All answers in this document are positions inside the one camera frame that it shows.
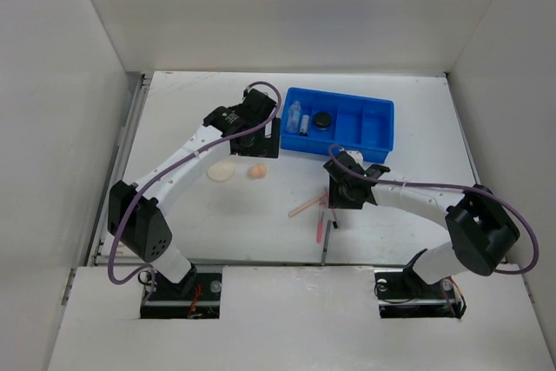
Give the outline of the thin pink brush black tip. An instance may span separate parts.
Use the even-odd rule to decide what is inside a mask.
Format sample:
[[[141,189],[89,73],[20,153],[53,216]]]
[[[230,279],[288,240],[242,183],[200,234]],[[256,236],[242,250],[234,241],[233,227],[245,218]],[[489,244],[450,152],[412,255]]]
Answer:
[[[340,227],[339,225],[339,220],[338,220],[338,215],[336,213],[336,210],[331,206],[331,202],[330,202],[330,192],[329,192],[329,188],[326,187],[324,189],[324,202],[325,202],[325,207],[326,207],[326,214],[328,216],[328,219],[332,222],[333,228],[334,229],[338,229]]]

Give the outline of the clear bottle black cap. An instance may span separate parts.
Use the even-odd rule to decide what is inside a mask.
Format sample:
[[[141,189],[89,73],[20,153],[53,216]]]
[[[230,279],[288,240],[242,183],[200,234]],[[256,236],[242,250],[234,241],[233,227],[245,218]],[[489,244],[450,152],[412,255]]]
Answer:
[[[299,136],[308,136],[308,128],[310,124],[310,115],[306,114],[301,117],[300,126],[298,130]]]

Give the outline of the black round compact jar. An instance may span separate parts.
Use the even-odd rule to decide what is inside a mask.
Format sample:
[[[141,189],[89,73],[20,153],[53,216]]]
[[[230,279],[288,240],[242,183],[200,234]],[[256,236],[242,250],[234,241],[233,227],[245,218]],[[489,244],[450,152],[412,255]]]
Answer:
[[[332,126],[333,117],[326,111],[319,111],[313,116],[313,125],[320,130],[329,129]]]

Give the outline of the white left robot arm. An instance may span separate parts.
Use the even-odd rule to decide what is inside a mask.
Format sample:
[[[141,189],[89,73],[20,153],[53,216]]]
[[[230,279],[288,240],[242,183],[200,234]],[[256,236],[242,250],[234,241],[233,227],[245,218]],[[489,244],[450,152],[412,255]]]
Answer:
[[[108,276],[116,285],[117,247],[124,244],[143,269],[161,275],[164,287],[178,299],[195,286],[195,265],[174,242],[166,217],[179,197],[202,174],[231,155],[276,158],[280,139],[280,93],[268,96],[254,82],[234,106],[219,106],[206,115],[196,132],[173,155],[142,178],[116,182],[109,191],[108,231],[113,237]]]

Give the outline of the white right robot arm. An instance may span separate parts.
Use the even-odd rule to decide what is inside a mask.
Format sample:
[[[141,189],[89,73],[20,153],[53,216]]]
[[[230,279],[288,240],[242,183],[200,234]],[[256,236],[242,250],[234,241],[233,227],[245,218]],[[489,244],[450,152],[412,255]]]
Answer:
[[[466,271],[492,275],[520,238],[502,204],[479,184],[461,189],[412,186],[386,166],[363,168],[345,150],[323,168],[332,182],[332,196],[340,198],[339,208],[370,204],[398,209],[447,232],[447,242],[422,249],[404,268],[402,285],[410,295],[424,295],[435,283]]]

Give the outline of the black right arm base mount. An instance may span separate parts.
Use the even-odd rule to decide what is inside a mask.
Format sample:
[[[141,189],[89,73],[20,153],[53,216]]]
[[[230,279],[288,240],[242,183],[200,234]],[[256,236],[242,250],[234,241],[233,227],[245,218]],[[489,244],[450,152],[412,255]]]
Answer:
[[[426,252],[417,253],[403,268],[374,272],[374,295],[381,319],[447,318],[461,320],[467,302],[452,277],[425,283],[413,270]]]

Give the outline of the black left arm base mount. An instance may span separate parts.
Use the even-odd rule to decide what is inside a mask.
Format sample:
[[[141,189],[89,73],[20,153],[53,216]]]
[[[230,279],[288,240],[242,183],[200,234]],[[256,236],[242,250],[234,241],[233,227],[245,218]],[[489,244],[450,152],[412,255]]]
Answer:
[[[161,273],[139,274],[142,285],[140,318],[150,320],[216,320],[220,318],[223,266],[200,265],[184,284]]]

